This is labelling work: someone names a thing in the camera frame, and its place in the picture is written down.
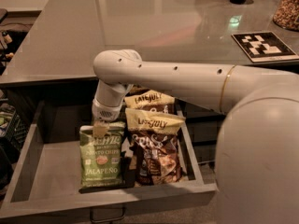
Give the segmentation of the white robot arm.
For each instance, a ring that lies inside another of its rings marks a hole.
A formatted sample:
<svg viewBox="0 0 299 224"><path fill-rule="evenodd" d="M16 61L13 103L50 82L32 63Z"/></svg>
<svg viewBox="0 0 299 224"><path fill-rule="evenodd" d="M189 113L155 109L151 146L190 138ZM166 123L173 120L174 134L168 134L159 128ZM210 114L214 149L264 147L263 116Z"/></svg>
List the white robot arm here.
<svg viewBox="0 0 299 224"><path fill-rule="evenodd" d="M138 84L224 115L216 147L218 224L299 224L299 75L230 64L145 62L106 50L106 84Z"/></svg>

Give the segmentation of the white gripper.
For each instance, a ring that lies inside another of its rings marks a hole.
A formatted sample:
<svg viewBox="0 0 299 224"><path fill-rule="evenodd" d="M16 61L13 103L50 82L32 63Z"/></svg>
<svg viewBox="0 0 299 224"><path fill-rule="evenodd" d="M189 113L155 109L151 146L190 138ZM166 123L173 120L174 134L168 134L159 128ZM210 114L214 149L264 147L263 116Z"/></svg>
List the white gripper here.
<svg viewBox="0 0 299 224"><path fill-rule="evenodd" d="M102 138L109 130L109 124L106 121L115 120L121 111L121 106L111 107L100 104L96 99L93 99L92 112L97 119L93 123L93 136Z"/></svg>

